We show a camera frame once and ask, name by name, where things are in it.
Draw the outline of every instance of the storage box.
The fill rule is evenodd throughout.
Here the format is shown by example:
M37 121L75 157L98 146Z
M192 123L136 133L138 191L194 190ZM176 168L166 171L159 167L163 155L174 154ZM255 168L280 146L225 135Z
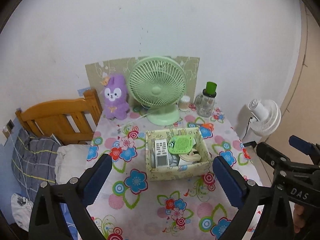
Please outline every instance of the storage box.
M154 144L154 140L167 139L167 142L169 142L169 140L176 135L188 134L193 134L196 140L196 145L194 146L194 148L201 155L201 160L199 163L175 167L161 167L156 169L152 168L151 150L152 145ZM182 179L190 178L192 176L204 175L208 173L210 165L211 159L208 154L208 148L198 127L169 130L151 130L146 132L146 166L147 177L149 181Z

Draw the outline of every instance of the white fan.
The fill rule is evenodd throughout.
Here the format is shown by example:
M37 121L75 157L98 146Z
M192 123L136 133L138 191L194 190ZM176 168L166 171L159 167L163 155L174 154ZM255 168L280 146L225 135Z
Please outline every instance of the white fan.
M278 128L281 112L275 101L254 99L248 104L248 108L257 119L251 123L251 129L256 135L268 136Z

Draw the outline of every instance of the fan hub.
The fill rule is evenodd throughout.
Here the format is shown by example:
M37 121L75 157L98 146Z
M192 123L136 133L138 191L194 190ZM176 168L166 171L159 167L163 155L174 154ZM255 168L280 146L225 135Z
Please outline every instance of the fan hub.
M160 93L161 93L161 87L159 87L159 86L153 86L153 88L151 89L151 92L154 94L154 95L160 95Z

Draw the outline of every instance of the table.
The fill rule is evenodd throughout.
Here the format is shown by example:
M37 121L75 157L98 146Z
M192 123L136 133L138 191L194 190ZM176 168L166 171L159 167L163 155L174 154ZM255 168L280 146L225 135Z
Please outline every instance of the table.
M147 130L199 126L212 158L222 155L244 179L262 185L250 156L220 108L216 107L209 118L199 117L194 105L189 108L180 112L178 122L166 127L150 123L142 106L131 109L123 121L108 120L102 114L87 168L106 153L113 159L113 169L87 210L106 239L218 239L237 212L212 168L200 177L148 181L144 150ZM254 231L261 212L259 206L248 231Z

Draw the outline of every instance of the human hand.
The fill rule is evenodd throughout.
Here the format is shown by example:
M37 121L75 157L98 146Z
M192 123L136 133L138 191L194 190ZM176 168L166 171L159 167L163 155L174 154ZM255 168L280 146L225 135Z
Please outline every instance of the human hand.
M306 224L305 220L301 217L303 214L304 207L298 204L294 204L294 211L293 211L293 227L294 232L299 233L300 229L303 228Z

